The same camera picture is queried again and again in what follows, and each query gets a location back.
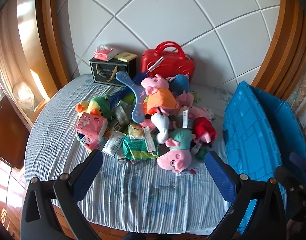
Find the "tiled wall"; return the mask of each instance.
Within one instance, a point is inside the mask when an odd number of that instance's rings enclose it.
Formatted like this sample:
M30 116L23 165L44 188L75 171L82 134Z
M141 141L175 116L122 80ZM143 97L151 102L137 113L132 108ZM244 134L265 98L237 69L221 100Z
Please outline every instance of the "tiled wall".
M137 54L162 41L196 60L193 83L233 92L252 82L269 48L280 0L57 0L73 77L91 73L98 44Z

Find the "blue boomerang-shaped toy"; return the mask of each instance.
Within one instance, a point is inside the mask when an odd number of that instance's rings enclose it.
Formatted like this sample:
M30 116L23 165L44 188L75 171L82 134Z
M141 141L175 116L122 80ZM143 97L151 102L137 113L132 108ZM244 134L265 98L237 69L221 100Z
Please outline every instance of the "blue boomerang-shaped toy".
M143 103L145 98L147 97L145 93L145 89L136 85L128 74L124 71L119 71L115 75L116 79L123 83L124 85L128 86L135 94L136 104L132 112L132 119L136 123L142 123L145 120L145 115L143 112Z

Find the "white plush toy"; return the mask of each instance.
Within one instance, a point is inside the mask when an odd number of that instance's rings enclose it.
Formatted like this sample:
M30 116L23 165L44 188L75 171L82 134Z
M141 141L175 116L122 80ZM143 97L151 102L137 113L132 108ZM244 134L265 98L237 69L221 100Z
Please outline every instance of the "white plush toy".
M169 118L159 112L155 113L151 117L152 123L159 130L159 133L156 135L156 141L158 144L163 144L169 137L168 128L169 128Z

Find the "beige curtain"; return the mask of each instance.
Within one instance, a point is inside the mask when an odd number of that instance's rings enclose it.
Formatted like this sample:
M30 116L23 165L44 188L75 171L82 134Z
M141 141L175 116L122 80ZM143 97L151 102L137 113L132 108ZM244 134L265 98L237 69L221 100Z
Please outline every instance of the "beige curtain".
M24 82L22 73L17 65L8 32L7 24L7 5L0 13L0 84L3 87L4 93L19 117L22 119L26 127L31 130L33 123L29 117L30 113L25 112L17 103L16 98L13 95L13 88L19 82Z

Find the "red suitcase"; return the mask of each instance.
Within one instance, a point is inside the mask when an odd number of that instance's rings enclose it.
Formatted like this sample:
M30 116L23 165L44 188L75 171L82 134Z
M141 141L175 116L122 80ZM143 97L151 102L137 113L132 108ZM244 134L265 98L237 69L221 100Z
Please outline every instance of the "red suitcase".
M164 51L168 47L174 47L178 51ZM189 81L192 81L195 68L194 59L185 55L179 44L173 41L164 41L157 45L155 49L145 51L142 56L141 71L148 71L160 57L164 57L164 60L152 72L149 72L149 77L154 77L155 74L159 74L163 78L172 77L177 74L187 74L189 75Z

